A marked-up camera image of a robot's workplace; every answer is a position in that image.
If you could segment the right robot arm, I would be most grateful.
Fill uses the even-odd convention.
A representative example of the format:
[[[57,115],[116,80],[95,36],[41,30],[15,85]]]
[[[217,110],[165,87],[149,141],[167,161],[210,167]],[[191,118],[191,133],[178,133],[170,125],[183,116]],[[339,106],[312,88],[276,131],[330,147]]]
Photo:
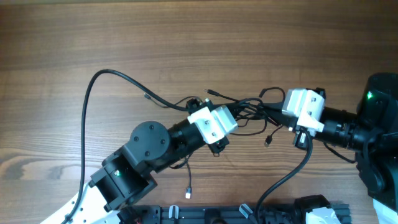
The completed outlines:
[[[355,113],[326,107],[325,101],[322,88],[295,88],[281,102],[261,108],[295,133],[294,144],[300,149],[308,146],[306,136],[311,135],[354,151],[379,222],[397,223],[397,74],[371,75]]]

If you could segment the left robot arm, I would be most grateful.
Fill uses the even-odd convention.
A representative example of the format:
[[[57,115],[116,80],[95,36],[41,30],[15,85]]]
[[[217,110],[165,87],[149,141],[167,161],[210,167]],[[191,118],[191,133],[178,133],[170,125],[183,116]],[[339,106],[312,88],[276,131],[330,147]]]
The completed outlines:
[[[159,173],[204,145],[213,154],[228,144],[227,135],[238,124],[225,105],[210,100],[187,103],[187,119],[167,129],[146,121],[132,132],[129,141],[109,155],[99,170],[45,223],[138,223],[132,205],[152,191]]]

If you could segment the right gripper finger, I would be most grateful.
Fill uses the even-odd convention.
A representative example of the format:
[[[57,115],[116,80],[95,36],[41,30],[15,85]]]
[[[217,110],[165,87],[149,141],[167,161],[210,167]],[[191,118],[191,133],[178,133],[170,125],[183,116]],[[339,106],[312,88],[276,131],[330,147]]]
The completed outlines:
[[[290,126],[291,117],[286,116],[278,111],[266,111],[265,112],[266,121],[274,126]]]
[[[277,103],[263,103],[263,107],[265,110],[272,110],[276,112],[281,112],[284,102],[277,102]]]

